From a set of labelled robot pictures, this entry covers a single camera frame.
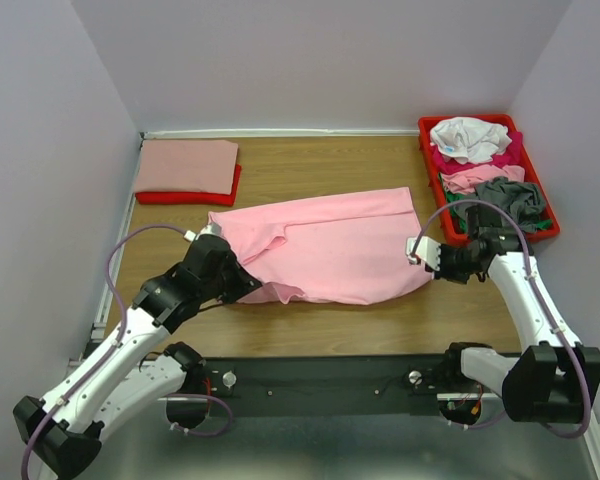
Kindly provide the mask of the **light pink t-shirt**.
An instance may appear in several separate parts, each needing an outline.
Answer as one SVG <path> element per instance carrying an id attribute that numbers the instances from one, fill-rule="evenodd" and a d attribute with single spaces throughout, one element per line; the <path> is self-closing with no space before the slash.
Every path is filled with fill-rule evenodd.
<path id="1" fill-rule="evenodd" d="M 244 304 L 372 305 L 432 279 L 406 254 L 408 238 L 421 230 L 406 187 L 211 212 L 208 219 L 262 284 Z"/>

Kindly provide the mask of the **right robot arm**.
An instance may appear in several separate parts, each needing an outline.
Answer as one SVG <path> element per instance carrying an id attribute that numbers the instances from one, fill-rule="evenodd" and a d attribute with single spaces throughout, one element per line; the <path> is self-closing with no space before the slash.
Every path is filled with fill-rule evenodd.
<path id="1" fill-rule="evenodd" d="M 589 428 L 600 384 L 600 350 L 569 328 L 546 289 L 525 233 L 501 208 L 468 201 L 469 242 L 454 247 L 425 234 L 406 253 L 435 279 L 465 284 L 491 280 L 514 322 L 522 352 L 506 357 L 479 343 L 456 342 L 432 380 L 460 392 L 474 382 L 497 395 L 514 422 L 537 423 L 575 439 Z"/>

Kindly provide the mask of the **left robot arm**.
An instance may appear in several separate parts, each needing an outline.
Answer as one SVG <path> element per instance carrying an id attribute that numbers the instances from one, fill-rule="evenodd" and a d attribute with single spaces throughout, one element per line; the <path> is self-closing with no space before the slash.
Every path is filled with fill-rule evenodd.
<path id="1" fill-rule="evenodd" d="M 23 397 L 13 415 L 25 450 L 20 475 L 29 476 L 33 455 L 60 479 L 84 472 L 114 432 L 150 403 L 194 393 L 202 357 L 183 343 L 169 346 L 155 365 L 141 361 L 184 322 L 229 305 L 262 284 L 238 262 L 229 243 L 212 228 L 185 231 L 184 258 L 143 283 L 111 334 L 76 370 L 42 397 Z"/>

